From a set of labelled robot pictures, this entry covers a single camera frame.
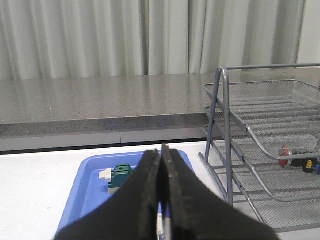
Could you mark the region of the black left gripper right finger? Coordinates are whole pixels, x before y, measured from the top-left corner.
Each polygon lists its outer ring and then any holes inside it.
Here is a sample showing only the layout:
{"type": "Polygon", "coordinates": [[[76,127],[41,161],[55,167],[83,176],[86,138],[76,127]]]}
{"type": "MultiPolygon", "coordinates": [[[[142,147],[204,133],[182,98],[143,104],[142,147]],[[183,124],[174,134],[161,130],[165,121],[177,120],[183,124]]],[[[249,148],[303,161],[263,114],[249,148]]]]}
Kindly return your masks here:
{"type": "Polygon", "coordinates": [[[277,240],[268,226],[236,210],[198,179],[176,149],[161,146],[160,202],[170,240],[277,240]]]}

